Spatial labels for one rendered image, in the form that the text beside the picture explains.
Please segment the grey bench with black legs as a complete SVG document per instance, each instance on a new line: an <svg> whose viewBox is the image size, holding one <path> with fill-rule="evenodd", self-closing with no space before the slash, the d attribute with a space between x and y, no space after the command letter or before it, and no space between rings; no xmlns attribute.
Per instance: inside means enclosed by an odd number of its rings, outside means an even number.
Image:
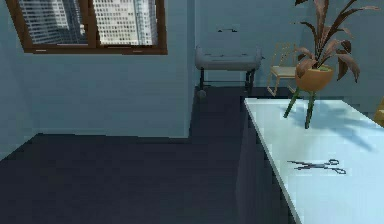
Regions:
<svg viewBox="0 0 384 224"><path fill-rule="evenodd" d="M251 53L238 51L232 54L205 52L200 46L197 46L195 48L195 67L200 71L197 96L199 98L206 96L205 87L208 81L205 80L205 72L208 70L245 71L244 88L248 94L251 94L255 73L260 68L263 59L262 49L259 46Z"/></svg>

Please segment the brown house plant orange pot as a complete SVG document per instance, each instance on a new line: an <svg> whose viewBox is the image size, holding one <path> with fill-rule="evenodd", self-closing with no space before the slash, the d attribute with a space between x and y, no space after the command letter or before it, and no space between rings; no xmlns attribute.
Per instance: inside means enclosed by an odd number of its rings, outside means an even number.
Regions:
<svg viewBox="0 0 384 224"><path fill-rule="evenodd" d="M296 89L283 115L284 118L287 118L300 93L302 91L307 92L309 94L309 100L304 124L306 129L310 127L317 92L324 89L334 75L334 69L325 64L328 59L332 57L338 58L338 80L343 78L348 70L354 75L355 82L358 81L360 76L361 70L358 63L351 56L351 42L347 39L334 39L333 36L337 32L345 32L349 37L353 37L349 29L341 28L343 22L358 11L380 10L378 6L352 8L352 5L358 0L349 0L339 12L334 22L331 25L327 25L326 17L330 0L312 1L315 6L316 24L313 25L306 21L301 21L301 24L307 26L312 32L314 51L310 51L306 47L294 47L294 52L299 52L294 76Z"/></svg>

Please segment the brown framed window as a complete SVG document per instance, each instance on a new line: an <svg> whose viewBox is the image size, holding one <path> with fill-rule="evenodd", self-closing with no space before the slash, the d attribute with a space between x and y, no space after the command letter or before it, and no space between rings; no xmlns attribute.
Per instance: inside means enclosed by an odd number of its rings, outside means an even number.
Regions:
<svg viewBox="0 0 384 224"><path fill-rule="evenodd" d="M164 0L4 0L30 54L166 55Z"/></svg>

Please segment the grey scissors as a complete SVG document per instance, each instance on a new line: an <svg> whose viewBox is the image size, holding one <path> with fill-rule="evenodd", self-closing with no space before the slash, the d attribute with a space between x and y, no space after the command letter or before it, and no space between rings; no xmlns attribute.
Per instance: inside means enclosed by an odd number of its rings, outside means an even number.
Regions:
<svg viewBox="0 0 384 224"><path fill-rule="evenodd" d="M338 168L339 161L337 159L329 159L327 162L323 163L310 163L310 162L299 162L293 161L293 164L297 164L297 170L303 169L324 169L324 170L333 170L337 174L346 175L347 172L345 169Z"/></svg>

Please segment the white top dark cabinet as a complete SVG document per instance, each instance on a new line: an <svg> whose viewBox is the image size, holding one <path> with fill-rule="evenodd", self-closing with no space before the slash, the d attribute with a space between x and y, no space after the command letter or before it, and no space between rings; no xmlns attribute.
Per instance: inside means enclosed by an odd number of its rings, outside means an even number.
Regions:
<svg viewBox="0 0 384 224"><path fill-rule="evenodd" d="M236 199L239 224L384 224L384 128L341 100L247 98ZM293 161L339 161L297 170Z"/></svg>

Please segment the yellow seat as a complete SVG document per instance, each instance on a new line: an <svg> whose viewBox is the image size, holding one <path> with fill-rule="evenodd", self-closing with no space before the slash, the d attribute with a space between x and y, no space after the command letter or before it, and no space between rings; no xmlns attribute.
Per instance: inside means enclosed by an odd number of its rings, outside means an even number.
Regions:
<svg viewBox="0 0 384 224"><path fill-rule="evenodd" d="M374 122L384 128L384 97L376 109L374 114Z"/></svg>

